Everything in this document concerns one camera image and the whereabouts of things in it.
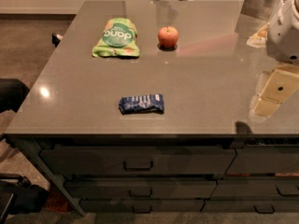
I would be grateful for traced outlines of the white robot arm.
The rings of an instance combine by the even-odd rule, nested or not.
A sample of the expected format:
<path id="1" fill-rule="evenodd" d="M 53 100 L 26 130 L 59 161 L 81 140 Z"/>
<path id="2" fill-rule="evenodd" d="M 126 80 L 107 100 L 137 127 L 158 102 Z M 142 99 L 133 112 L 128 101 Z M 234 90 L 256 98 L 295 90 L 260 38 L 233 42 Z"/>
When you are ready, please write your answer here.
<path id="1" fill-rule="evenodd" d="M 266 51 L 279 62 L 299 64 L 298 0 L 278 2 L 269 20 Z"/>

